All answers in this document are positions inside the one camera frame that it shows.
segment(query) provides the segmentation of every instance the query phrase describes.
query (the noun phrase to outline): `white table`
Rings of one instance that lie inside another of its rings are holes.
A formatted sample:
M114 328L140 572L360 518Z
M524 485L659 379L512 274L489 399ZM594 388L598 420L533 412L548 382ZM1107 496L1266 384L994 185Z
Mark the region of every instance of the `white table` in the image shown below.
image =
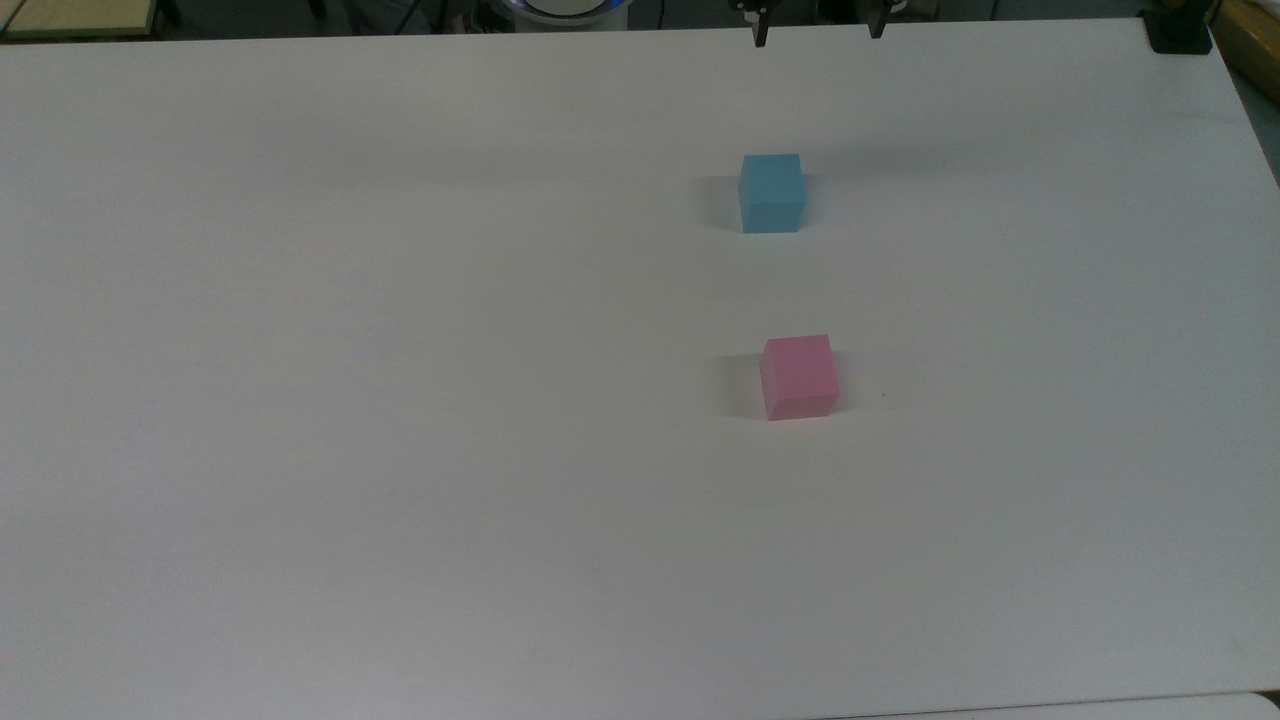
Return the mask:
M1137 20L0 49L5 717L1280 687L1280 193ZM749 152L800 152L745 237ZM846 396L763 420L756 354Z

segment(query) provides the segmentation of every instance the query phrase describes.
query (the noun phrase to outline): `black bracket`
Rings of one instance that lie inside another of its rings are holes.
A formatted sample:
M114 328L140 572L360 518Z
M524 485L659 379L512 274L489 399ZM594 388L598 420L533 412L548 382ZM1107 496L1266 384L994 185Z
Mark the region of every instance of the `black bracket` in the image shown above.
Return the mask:
M1187 0L1172 10L1143 10L1147 41L1161 55L1208 55L1213 40L1208 36L1204 17L1215 0Z

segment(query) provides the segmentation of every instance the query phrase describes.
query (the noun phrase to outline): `wooden board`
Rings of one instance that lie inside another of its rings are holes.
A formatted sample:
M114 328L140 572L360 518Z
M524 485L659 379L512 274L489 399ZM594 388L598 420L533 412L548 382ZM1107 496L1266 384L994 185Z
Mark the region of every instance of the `wooden board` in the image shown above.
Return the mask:
M0 0L0 31L18 10L18 5L22 5L22 0Z
M0 8L18 1L0 0ZM27 0L5 37L146 35L154 13L155 0Z
M1280 102L1280 19L1253 3L1226 0L1213 20L1222 58Z

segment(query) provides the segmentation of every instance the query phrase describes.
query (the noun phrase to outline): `cable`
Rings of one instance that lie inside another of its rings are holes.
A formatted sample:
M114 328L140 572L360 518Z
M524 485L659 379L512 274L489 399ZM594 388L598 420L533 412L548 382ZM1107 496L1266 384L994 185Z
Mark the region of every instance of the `cable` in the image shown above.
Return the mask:
M396 35L399 35L399 33L404 32L404 26L408 24L408 19L413 17L413 13L417 12L417 6L421 5L421 4L422 4L422 0L413 0L413 4L408 6L408 12L404 13L404 19L401 20L399 27L396 28Z

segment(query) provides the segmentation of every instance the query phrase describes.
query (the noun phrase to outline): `foam block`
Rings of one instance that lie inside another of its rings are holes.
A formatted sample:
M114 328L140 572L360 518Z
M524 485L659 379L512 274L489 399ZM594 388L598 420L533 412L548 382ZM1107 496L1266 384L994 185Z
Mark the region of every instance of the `foam block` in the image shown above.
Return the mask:
M760 356L760 386L771 420L831 415L840 397L831 340L814 334L765 342Z
M796 232L809 200L799 155L748 155L737 178L742 232Z

